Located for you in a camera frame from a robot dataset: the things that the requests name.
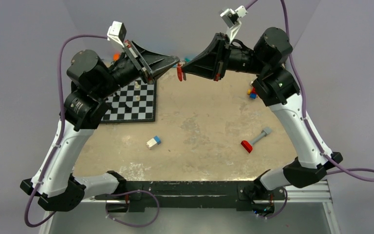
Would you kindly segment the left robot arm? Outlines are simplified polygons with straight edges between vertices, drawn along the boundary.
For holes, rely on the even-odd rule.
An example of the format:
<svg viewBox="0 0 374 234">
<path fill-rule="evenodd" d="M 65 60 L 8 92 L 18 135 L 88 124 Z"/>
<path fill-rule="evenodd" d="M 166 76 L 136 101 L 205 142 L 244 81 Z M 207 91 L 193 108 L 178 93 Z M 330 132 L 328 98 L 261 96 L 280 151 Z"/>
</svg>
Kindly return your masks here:
<svg viewBox="0 0 374 234">
<path fill-rule="evenodd" d="M 121 199 L 126 180 L 117 172 L 75 177 L 73 167 L 90 136 L 110 109 L 108 97 L 140 78 L 153 84 L 179 62 L 177 56 L 147 50 L 133 41 L 124 43 L 124 56 L 107 67 L 93 50 L 76 53 L 67 69 L 75 89 L 66 97 L 51 149 L 35 176 L 20 188 L 38 197 L 41 208 L 68 212 L 83 199 L 108 194 Z"/>
</svg>

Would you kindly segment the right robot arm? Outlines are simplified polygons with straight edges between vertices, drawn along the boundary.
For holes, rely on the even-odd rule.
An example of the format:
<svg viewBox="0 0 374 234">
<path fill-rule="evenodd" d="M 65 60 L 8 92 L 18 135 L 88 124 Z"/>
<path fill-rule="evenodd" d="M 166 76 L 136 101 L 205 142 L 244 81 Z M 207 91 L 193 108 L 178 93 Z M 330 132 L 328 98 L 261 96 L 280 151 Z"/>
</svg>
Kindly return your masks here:
<svg viewBox="0 0 374 234">
<path fill-rule="evenodd" d="M 253 48 L 216 33 L 210 45 L 181 68 L 184 73 L 214 81 L 221 80 L 228 70 L 256 75 L 252 84 L 256 94 L 281 122 L 297 153 L 292 163 L 268 170 L 254 180 L 254 192 L 259 198 L 268 197 L 282 186 L 312 185 L 343 160 L 341 153 L 322 141 L 303 112 L 300 88 L 283 67 L 292 50 L 287 34 L 276 27 L 266 29 Z"/>
</svg>

